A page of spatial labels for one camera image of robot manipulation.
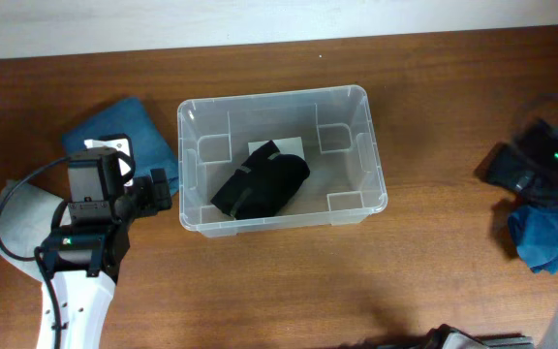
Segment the blue garment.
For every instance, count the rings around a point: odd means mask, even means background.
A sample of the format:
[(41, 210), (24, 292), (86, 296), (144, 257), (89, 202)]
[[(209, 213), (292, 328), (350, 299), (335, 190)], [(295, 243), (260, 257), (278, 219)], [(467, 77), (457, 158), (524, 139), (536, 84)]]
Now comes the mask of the blue garment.
[(508, 217), (519, 258), (533, 273), (558, 272), (558, 206), (521, 206)]

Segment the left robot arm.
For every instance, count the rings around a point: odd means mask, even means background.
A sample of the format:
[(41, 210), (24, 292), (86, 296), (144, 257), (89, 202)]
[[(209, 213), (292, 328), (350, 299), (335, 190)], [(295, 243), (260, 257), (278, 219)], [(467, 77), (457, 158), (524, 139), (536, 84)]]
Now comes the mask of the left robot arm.
[(43, 278), (37, 345), (97, 348), (130, 227), (171, 209), (171, 193), (164, 170), (136, 176), (133, 158), (111, 147), (79, 151), (67, 162), (71, 199), (34, 251)]

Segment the black garment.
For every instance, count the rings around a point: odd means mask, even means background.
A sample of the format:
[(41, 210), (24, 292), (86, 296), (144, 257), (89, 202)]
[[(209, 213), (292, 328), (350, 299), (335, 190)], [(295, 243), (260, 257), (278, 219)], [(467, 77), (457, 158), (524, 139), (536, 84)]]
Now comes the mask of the black garment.
[(303, 159), (282, 154), (268, 141), (234, 171), (210, 202), (236, 220), (271, 217), (290, 201), (309, 175)]
[(558, 188), (530, 168), (507, 144), (497, 143), (476, 168), (487, 184), (506, 189), (533, 206), (558, 206)]

